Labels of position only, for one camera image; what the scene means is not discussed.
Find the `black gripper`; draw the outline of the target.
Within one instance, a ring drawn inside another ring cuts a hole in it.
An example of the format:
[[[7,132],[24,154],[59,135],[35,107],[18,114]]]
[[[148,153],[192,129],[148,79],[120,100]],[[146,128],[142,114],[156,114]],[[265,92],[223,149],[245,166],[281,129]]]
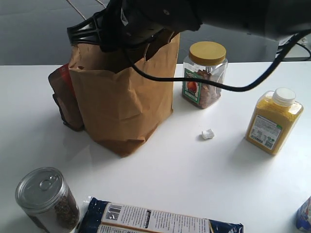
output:
[[[100,45],[103,51],[135,48],[155,39],[162,31],[196,31],[202,21],[194,0],[111,0],[102,21],[96,12],[67,28],[71,45]]]

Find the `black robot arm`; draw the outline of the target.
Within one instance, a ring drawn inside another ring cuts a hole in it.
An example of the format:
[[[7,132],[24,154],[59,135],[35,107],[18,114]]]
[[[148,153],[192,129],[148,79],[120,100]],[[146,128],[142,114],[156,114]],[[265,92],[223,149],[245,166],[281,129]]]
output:
[[[104,51],[135,48],[165,30],[197,31],[203,25],[280,40],[311,28],[308,0],[112,0],[67,29],[72,45]]]

